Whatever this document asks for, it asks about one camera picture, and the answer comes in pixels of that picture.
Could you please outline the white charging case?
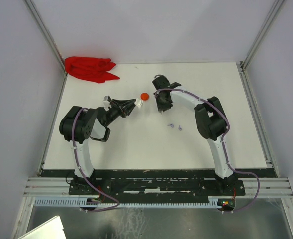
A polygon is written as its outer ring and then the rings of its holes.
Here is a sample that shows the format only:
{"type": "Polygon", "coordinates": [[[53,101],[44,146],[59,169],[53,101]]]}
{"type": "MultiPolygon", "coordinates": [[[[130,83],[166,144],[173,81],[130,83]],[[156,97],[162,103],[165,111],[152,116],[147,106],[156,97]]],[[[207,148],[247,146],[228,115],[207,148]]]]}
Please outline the white charging case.
{"type": "Polygon", "coordinates": [[[136,98],[134,104],[138,107],[141,108],[143,105],[143,100],[141,98],[136,98]]]}

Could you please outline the orange charging case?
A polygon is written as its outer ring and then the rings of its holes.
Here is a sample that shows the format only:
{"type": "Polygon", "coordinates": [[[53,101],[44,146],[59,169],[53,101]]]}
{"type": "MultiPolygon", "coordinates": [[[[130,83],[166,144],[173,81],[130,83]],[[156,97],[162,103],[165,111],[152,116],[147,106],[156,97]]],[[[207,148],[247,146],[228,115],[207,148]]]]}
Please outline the orange charging case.
{"type": "Polygon", "coordinates": [[[140,98],[143,100],[143,101],[147,101],[149,100],[150,96],[148,93],[144,92],[140,95],[140,98]]]}

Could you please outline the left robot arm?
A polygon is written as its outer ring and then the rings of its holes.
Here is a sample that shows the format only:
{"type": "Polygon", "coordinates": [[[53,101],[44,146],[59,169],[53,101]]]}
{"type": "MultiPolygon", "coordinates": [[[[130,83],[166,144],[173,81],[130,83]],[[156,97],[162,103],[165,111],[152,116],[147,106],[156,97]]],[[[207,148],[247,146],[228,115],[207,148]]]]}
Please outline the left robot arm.
{"type": "Polygon", "coordinates": [[[92,194],[97,189],[96,180],[90,178],[94,172],[89,153],[89,140],[107,142],[110,136],[109,125],[118,117],[126,118],[135,107],[141,107],[140,98],[116,100],[105,96],[104,107],[96,109],[72,106],[59,125],[59,132],[71,145],[74,153],[75,175],[83,178],[80,189],[92,194]]]}

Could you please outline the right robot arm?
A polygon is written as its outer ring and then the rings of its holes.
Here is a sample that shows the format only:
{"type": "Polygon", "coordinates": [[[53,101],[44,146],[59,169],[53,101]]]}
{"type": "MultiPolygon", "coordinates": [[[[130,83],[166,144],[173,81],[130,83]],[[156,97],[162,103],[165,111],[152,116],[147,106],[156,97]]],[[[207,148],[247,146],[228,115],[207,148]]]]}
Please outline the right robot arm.
{"type": "Polygon", "coordinates": [[[213,156],[216,191],[222,195],[228,194],[233,190],[236,177],[226,147],[230,124],[219,98],[199,97],[177,82],[170,83],[164,75],[156,75],[152,84],[156,89],[154,97],[160,113],[169,110],[174,103],[183,104],[194,112],[197,129],[208,141],[213,156]]]}

